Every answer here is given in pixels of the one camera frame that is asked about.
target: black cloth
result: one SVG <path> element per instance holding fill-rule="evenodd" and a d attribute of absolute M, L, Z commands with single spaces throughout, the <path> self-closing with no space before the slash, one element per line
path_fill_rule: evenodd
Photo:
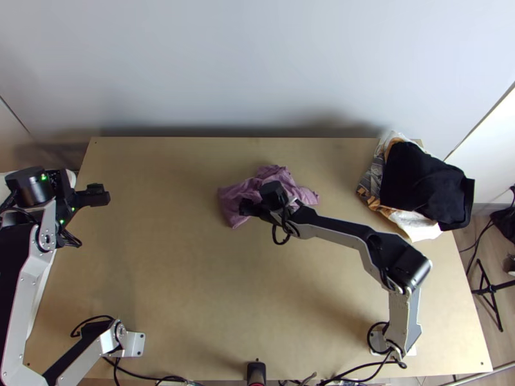
<path fill-rule="evenodd" d="M 438 221 L 441 230 L 464 228 L 470 222 L 474 180 L 414 143 L 399 142 L 391 146 L 384 166 L 380 200 Z"/>
<path fill-rule="evenodd" d="M 491 213 L 490 219 L 503 236 L 515 244 L 515 208 L 513 204 L 509 208 Z"/>

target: tripod stand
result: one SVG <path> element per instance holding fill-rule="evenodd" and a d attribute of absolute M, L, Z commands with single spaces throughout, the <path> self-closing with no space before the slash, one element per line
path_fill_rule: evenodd
<path fill-rule="evenodd" d="M 487 273 L 483 264 L 481 264 L 481 260 L 478 259 L 478 265 L 481 269 L 481 282 L 478 289 L 474 289 L 472 291 L 475 295 L 481 295 L 483 299 L 485 299 L 486 303 L 490 306 L 490 308 L 495 312 L 495 316 L 497 318 L 497 328 L 499 331 L 503 332 L 503 324 L 501 323 L 501 316 L 499 315 L 499 309 L 497 307 L 497 302 L 495 301 L 495 293 L 498 290 L 502 290 L 503 288 L 508 288 L 511 286 L 515 286 L 515 280 L 510 280 L 503 284 L 492 285 L 490 280 L 488 279 Z M 489 293 L 492 301 L 488 300 L 485 294 Z"/>

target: patterned cloth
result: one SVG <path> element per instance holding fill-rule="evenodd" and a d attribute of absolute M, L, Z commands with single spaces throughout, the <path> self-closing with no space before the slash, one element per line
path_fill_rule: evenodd
<path fill-rule="evenodd" d="M 430 220 L 418 212 L 394 209 L 381 205 L 380 188 L 382 171 L 391 147 L 398 142 L 413 142 L 404 135 L 391 131 L 381 138 L 374 152 L 372 165 L 365 172 L 356 188 L 356 193 L 371 210 L 380 212 L 384 217 L 397 224 L 405 231 L 411 241 L 436 239 L 442 231 L 436 221 Z"/>

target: white wall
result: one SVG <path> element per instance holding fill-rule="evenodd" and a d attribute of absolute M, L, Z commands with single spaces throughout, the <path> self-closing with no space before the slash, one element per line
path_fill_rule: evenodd
<path fill-rule="evenodd" d="M 0 172 L 31 166 L 32 145 L 30 135 L 0 100 Z"/>
<path fill-rule="evenodd" d="M 330 114 L 444 157 L 515 79 L 514 13 L 513 0 L 10 1 L 0 95 L 40 139 Z"/>
<path fill-rule="evenodd" d="M 509 204 L 515 183 L 515 89 L 446 159 L 476 180 L 474 202 Z"/>

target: pile of clothes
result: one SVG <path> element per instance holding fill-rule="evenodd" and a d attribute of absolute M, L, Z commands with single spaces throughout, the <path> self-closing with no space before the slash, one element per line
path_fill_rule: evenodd
<path fill-rule="evenodd" d="M 381 139 L 356 191 L 415 242 L 469 224 L 474 180 L 392 131 Z"/>

